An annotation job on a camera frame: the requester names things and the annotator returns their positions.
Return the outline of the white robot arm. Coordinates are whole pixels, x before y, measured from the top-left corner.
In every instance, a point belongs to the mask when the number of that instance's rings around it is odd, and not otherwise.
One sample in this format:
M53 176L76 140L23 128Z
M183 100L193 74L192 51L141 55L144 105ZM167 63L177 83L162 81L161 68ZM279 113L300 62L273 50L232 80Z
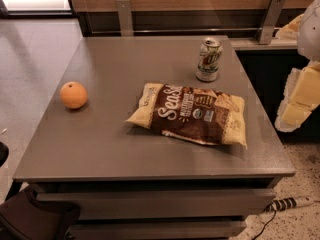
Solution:
M293 132L320 105L320 0L314 0L276 37L296 40L298 54L309 60L302 70L293 68L289 73L277 111L276 129Z

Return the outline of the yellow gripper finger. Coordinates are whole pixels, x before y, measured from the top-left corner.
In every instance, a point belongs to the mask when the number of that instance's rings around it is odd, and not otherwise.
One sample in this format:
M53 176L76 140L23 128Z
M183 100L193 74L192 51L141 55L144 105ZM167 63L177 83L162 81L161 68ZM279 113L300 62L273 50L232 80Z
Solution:
M302 17L303 15L300 14L299 16L295 17L292 21L290 21L288 24L279 29L276 33L276 38L296 40Z
M293 132L320 105L320 64L308 64L302 70L293 68L283 94L275 127L281 132Z

